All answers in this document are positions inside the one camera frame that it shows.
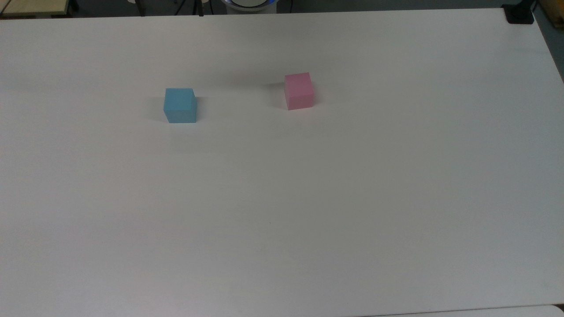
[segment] background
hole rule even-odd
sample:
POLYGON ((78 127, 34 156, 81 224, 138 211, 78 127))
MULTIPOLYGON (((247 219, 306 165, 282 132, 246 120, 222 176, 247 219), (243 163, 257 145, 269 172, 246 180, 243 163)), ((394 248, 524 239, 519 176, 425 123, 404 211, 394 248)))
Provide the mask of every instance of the background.
MULTIPOLYGON (((73 17, 138 16, 134 3, 128 0, 77 0, 80 10, 73 17)), ((380 10, 436 10, 460 8, 499 8, 516 0, 280 0, 278 13, 380 11, 380 10)), ((143 0, 146 15, 174 15, 182 0, 143 0)), ((191 15, 194 1, 186 0, 178 15, 191 15)), ((226 14, 221 0, 210 0, 204 5, 204 14, 226 14)), ((548 20, 543 8, 535 10, 536 20, 564 78, 564 30, 556 29, 548 20)))

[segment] wooden surface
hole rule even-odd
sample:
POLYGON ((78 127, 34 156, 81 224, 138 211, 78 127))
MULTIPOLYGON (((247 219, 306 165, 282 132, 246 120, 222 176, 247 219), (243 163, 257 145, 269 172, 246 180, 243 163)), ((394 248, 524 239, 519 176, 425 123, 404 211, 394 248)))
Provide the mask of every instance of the wooden surface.
POLYGON ((564 301, 564 85, 536 23, 496 8, 0 30, 1 317, 564 301), (288 111, 301 72, 317 101, 288 111), (197 123, 166 122, 168 87, 194 89, 197 123))
POLYGON ((2 16, 62 15, 69 0, 12 0, 2 16))
POLYGON ((555 28, 564 28, 564 0, 539 0, 555 28))

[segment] foam block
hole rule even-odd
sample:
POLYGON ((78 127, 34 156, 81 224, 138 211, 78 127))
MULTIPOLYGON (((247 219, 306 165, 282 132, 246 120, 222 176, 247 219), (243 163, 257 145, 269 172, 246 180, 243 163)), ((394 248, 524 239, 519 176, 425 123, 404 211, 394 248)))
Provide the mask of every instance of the foam block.
POLYGON ((311 108, 314 105, 314 86, 309 73, 286 75, 284 94, 288 110, 311 108))
POLYGON ((196 122, 197 102, 194 91, 190 88, 167 88, 165 92, 166 118, 171 124, 196 122))

